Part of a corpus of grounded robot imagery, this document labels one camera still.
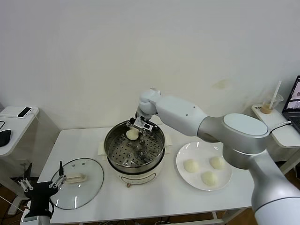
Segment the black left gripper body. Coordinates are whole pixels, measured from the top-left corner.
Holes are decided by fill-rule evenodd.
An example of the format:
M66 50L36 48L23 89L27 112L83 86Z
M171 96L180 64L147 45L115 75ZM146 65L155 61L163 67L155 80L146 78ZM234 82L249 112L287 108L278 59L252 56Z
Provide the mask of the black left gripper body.
M24 192L25 196L30 199L30 211L25 215L25 218L35 216L52 217L54 213L54 203L51 201L51 196L58 193L59 189L56 185L49 187L50 181L33 184L33 190Z

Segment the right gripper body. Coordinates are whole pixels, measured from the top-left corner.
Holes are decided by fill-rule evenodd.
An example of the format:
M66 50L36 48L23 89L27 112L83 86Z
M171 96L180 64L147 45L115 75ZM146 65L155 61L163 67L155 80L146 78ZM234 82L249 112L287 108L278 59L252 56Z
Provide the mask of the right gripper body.
M134 127L135 128L144 128L144 125L145 125L144 117L140 113L136 112Z

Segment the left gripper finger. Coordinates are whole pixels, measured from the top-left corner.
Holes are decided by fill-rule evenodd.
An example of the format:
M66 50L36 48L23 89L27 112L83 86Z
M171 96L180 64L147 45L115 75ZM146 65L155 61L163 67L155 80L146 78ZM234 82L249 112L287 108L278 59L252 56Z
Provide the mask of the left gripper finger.
M58 179L53 181L48 187L49 188L57 188L58 186L62 185L64 181L66 180L66 175L64 174L64 168L62 165L62 161L60 161L60 166L59 166L59 176Z
M29 192L33 190L33 186L30 184L30 173L32 169L32 163L29 164L28 168L24 171L24 175L22 179L19 179L18 183L23 188L24 192Z

